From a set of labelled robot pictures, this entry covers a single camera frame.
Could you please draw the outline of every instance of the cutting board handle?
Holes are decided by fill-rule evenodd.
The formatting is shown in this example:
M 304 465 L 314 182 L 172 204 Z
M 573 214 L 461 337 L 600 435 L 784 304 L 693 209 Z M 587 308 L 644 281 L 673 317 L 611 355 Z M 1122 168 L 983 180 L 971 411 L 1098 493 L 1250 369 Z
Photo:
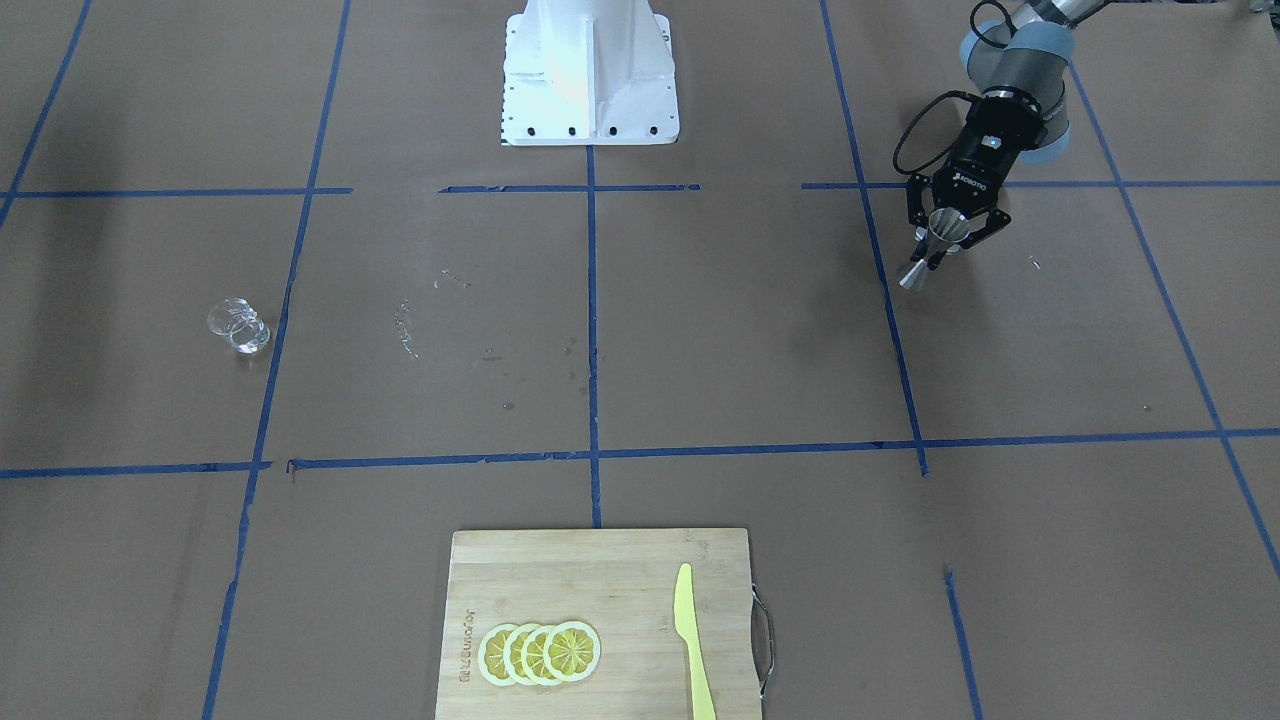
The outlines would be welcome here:
M 759 624 L 755 621 L 756 616 L 764 619 L 764 642 L 758 642 L 756 630 L 760 629 Z M 756 655 L 756 648 L 760 646 L 769 648 L 768 660 L 762 664 L 759 655 Z M 773 676 L 773 669 L 777 666 L 773 655 L 773 615 L 769 614 L 769 609 L 760 600 L 760 591 L 751 583 L 751 659 L 755 661 L 755 676 L 760 680 L 760 700 L 764 700 L 764 691 L 769 684 L 769 678 Z

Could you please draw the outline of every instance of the glass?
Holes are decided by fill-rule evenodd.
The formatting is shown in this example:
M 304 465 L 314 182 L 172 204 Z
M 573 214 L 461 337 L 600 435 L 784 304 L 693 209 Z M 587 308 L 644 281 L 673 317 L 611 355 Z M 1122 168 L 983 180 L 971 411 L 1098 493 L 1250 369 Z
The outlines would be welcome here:
M 271 329 L 257 316 L 257 311 L 239 297 L 223 300 L 209 311 L 209 329 L 243 355 L 252 355 L 266 347 Z

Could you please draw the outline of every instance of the knife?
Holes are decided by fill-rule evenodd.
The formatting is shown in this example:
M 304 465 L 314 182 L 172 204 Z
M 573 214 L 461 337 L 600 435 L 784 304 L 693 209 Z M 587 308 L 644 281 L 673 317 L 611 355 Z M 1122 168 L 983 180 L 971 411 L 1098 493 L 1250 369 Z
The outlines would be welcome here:
M 689 647 L 689 684 L 694 696 L 694 720 L 716 720 L 712 688 L 703 667 L 703 647 L 698 641 L 698 614 L 694 610 L 694 568 L 685 562 L 676 575 L 676 633 Z

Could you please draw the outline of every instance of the cutting board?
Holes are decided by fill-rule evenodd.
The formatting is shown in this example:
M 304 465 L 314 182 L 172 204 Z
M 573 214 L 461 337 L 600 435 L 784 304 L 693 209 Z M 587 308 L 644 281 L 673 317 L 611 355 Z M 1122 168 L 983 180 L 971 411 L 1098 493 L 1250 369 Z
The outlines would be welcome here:
M 436 720 L 691 720 L 689 660 L 672 614 L 682 562 L 694 569 L 717 720 L 760 720 L 745 529 L 454 533 Z M 557 687 L 481 676 L 480 639 L 494 625 L 566 620 L 600 635 L 590 676 Z

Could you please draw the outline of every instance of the lemon slice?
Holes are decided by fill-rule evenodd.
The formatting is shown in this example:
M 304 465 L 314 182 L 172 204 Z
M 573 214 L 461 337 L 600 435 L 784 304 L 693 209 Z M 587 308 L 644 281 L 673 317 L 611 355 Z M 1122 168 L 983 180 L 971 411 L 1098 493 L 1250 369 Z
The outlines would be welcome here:
M 600 635 L 579 620 L 552 628 L 543 646 L 543 664 L 557 680 L 573 683 L 595 671 L 600 662 Z
M 507 635 L 515 629 L 516 626 L 511 623 L 504 623 L 485 633 L 484 639 L 480 641 L 480 652 L 483 653 L 480 674 L 484 675 L 485 680 L 498 687 L 516 684 L 516 680 L 507 673 L 507 666 L 502 662 L 502 650 L 507 646 Z
M 511 634 L 507 635 L 507 642 L 502 646 L 502 666 L 507 671 L 507 676 L 521 685 L 535 684 L 521 674 L 520 661 L 525 650 L 525 641 L 529 639 L 529 633 L 532 633 L 538 628 L 541 628 L 540 623 L 525 623 L 511 630 Z
M 525 647 L 521 648 L 520 673 L 536 685 L 550 687 L 558 685 L 562 682 L 550 674 L 543 660 L 543 648 L 547 647 L 547 638 L 550 637 L 556 625 L 539 626 L 536 630 L 529 633 L 529 637 L 525 638 Z

